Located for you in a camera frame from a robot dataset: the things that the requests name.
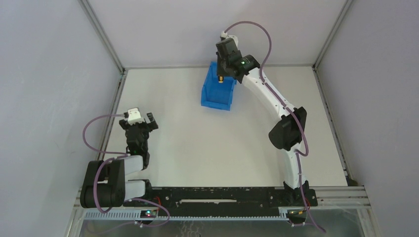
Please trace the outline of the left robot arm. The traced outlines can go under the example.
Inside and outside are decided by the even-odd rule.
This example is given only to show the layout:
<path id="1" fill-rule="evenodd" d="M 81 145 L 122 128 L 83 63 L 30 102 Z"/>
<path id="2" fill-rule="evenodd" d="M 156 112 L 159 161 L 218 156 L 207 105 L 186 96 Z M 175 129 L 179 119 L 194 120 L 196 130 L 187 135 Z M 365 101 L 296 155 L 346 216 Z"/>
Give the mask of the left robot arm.
<path id="1" fill-rule="evenodd" d="M 122 206 L 126 200 L 143 197 L 151 188 L 149 180 L 128 180 L 127 175 L 148 167 L 148 139 L 158 124 L 152 113 L 144 119 L 136 108 L 118 116 L 125 131 L 126 150 L 117 152 L 116 158 L 89 162 L 80 195 L 83 208 L 97 208 L 101 213 Z"/>

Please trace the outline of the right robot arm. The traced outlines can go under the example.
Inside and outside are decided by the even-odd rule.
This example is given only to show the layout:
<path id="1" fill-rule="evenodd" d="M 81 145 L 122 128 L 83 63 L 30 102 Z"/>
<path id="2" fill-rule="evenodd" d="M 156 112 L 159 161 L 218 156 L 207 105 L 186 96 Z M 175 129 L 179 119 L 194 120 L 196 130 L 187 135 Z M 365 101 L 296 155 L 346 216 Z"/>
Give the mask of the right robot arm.
<path id="1" fill-rule="evenodd" d="M 248 88 L 273 116 L 275 125 L 268 138 L 275 148 L 287 155 L 284 188 L 295 198 L 303 196 L 309 189 L 300 161 L 301 145 L 306 143 L 306 109 L 290 103 L 267 78 L 258 61 L 251 55 L 241 54 L 234 37 L 220 39 L 216 43 L 218 79 L 232 77 Z"/>

